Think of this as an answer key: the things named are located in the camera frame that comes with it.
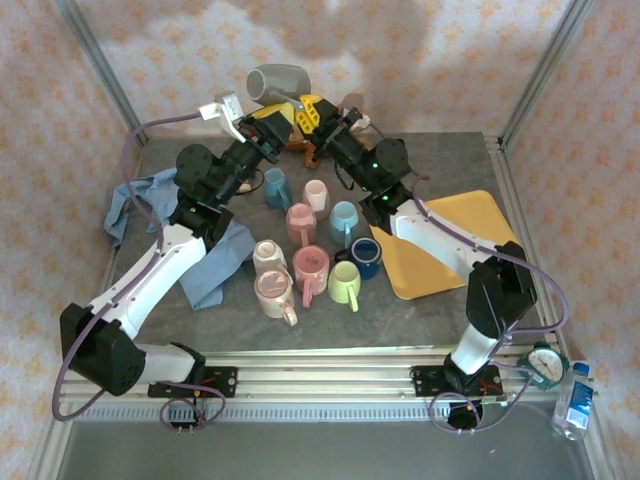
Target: yellow tray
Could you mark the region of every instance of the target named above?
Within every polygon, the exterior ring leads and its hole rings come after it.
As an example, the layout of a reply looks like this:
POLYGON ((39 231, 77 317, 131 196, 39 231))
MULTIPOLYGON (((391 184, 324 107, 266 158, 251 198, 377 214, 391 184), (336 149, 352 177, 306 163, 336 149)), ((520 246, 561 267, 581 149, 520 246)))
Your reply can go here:
MULTIPOLYGON (((425 202, 427 207, 468 232, 496 244, 517 241, 493 197, 483 190, 425 202)), ((424 250, 372 227, 395 294, 403 300, 464 285, 462 279, 424 250)))

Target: black mounting bracket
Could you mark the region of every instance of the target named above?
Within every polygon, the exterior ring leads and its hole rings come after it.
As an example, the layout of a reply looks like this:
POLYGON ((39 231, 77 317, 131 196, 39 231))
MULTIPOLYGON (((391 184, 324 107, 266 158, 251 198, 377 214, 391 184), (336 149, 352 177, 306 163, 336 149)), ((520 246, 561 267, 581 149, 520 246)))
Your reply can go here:
MULTIPOLYGON (((237 384, 237 367, 204 367, 204 377, 201 385, 215 388, 222 393, 225 398, 235 397, 237 384)), ((163 383, 149 385, 149 390, 147 391, 149 398, 191 398, 193 397, 193 393, 193 390, 171 387, 163 383)))
POLYGON ((487 365, 462 390, 456 390, 444 375, 445 369, 438 365, 419 365, 411 368, 411 383, 416 397, 435 397, 439 393, 456 392, 470 398, 484 396, 505 397, 502 388, 500 370, 493 365, 487 365))

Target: water bottle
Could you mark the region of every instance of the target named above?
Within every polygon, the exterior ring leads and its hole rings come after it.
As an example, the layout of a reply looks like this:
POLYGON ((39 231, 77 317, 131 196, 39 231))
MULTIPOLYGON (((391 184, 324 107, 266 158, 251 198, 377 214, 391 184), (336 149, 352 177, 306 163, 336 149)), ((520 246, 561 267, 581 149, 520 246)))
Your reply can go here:
POLYGON ((582 440, 587 433, 593 399, 588 374, 588 365, 576 363, 560 384, 560 398, 556 402, 551 425, 569 440, 582 440))

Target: white mug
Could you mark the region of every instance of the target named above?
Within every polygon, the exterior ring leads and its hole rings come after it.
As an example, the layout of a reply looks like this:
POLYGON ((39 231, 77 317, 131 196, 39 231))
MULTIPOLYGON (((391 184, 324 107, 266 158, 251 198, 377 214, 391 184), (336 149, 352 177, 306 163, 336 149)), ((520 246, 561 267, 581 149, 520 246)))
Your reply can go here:
POLYGON ((287 261, 282 253, 282 248, 273 240, 262 240, 256 243, 253 249, 253 266, 256 269, 256 276, 267 270, 280 268, 287 269, 287 261))
POLYGON ((327 218, 331 213, 329 190, 320 180, 310 180, 302 191, 302 201, 311 207, 317 220, 327 218))
POLYGON ((253 290, 258 297, 262 311, 270 318, 284 318, 290 325, 298 323, 293 306, 293 281, 280 270, 267 270, 256 278, 253 290))

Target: light green mug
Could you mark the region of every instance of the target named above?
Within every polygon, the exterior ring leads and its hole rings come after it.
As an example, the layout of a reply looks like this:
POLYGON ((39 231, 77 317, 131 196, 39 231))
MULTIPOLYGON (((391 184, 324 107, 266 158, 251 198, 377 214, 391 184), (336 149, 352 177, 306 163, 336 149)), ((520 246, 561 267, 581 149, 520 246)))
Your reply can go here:
POLYGON ((338 262, 329 274, 329 296, 334 302, 349 304, 351 310, 358 311, 360 293, 360 272, 353 262, 338 262))

